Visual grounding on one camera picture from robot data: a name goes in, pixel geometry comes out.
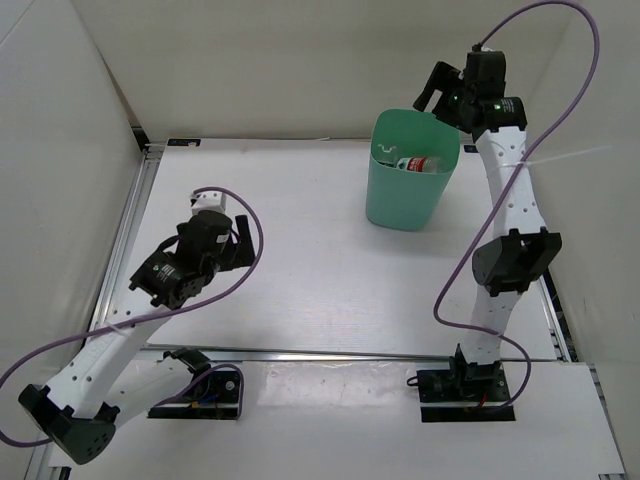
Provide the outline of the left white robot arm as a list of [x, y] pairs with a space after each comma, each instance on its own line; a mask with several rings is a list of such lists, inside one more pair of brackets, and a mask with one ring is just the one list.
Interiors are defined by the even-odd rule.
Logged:
[[168, 403], [199, 401], [217, 369], [197, 349], [165, 352], [138, 379], [122, 374], [169, 320], [237, 290], [263, 247], [262, 225], [252, 210], [235, 218], [215, 210], [195, 213], [132, 275], [131, 307], [80, 335], [84, 345], [75, 357], [44, 384], [27, 385], [19, 404], [49, 442], [84, 465], [132, 418]]

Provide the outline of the black label water bottle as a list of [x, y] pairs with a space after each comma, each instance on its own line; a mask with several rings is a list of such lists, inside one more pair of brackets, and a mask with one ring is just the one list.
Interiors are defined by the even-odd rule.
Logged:
[[377, 144], [372, 153], [373, 158], [381, 165], [395, 168], [400, 159], [395, 145]]

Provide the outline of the red label water bottle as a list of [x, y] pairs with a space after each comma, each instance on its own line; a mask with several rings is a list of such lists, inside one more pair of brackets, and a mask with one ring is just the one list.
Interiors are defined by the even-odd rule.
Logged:
[[403, 171], [440, 174], [444, 172], [444, 163], [440, 157], [404, 157], [401, 158], [396, 167]]

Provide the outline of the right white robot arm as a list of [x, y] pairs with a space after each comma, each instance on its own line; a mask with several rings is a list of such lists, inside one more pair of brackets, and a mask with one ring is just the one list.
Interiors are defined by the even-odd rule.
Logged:
[[475, 46], [463, 70], [438, 62], [414, 103], [425, 110], [441, 94], [433, 115], [469, 134], [481, 157], [492, 202], [484, 229], [486, 244], [475, 242], [463, 260], [478, 286], [464, 339], [450, 360], [449, 387], [470, 400], [498, 377], [503, 335], [515, 305], [547, 269], [562, 247], [539, 212], [523, 158], [527, 119], [518, 97], [508, 97], [506, 58], [500, 51]]

